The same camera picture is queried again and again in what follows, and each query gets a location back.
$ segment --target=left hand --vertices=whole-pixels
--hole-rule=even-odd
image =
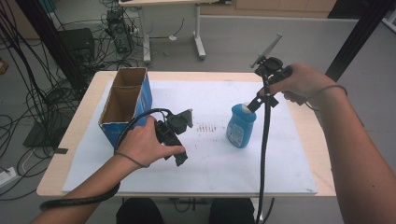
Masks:
[[[144,165],[160,158],[184,152],[183,146],[168,147],[158,142],[155,135],[155,118],[147,116],[145,126],[136,126],[129,131],[120,144],[119,151]]]

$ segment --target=white paper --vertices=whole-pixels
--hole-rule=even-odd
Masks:
[[[112,156],[113,148],[98,126],[110,86],[106,86],[78,146],[64,191],[74,189]],[[171,157],[137,170],[121,182],[119,192],[203,196],[259,192],[264,106],[256,111],[252,136],[245,148],[234,147],[225,131],[232,106],[251,101],[262,87],[260,82],[150,81],[150,86],[152,108],[168,108],[174,114],[192,108],[193,127],[178,136],[189,158],[179,167]],[[264,192],[315,194],[317,187],[286,101],[282,96],[276,99],[279,105],[272,109]]]

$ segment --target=cardboard box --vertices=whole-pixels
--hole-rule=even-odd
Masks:
[[[121,68],[107,96],[99,126],[114,147],[128,122],[151,109],[152,96],[146,68]],[[143,126],[146,119],[136,125]]]

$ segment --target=hand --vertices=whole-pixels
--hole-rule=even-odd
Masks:
[[[154,121],[154,117],[147,116],[146,126],[136,126],[129,131],[121,142],[119,151],[144,165],[184,152],[183,146],[168,147],[158,142]]]
[[[334,85],[335,82],[305,63],[293,63],[290,65],[293,73],[290,77],[270,86],[271,94],[282,92],[285,98],[294,102],[290,92],[311,98],[319,90]]]

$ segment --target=leg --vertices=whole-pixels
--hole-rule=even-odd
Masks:
[[[204,59],[206,56],[206,53],[204,50],[204,45],[202,44],[202,40],[201,40],[200,16],[201,16],[201,7],[199,4],[196,4],[195,5],[195,32],[193,32],[193,35],[194,35],[195,45],[197,46],[197,49],[198,49],[198,55],[201,59]]]
[[[117,212],[117,224],[163,224],[163,217],[149,198],[130,198]]]
[[[137,14],[139,15],[140,20],[140,30],[143,36],[143,61],[145,64],[149,64],[151,61],[151,55],[149,51],[149,35],[146,33],[145,27],[145,14],[142,7],[137,8]]]
[[[215,199],[210,207],[209,224],[254,224],[253,212],[249,198]]]

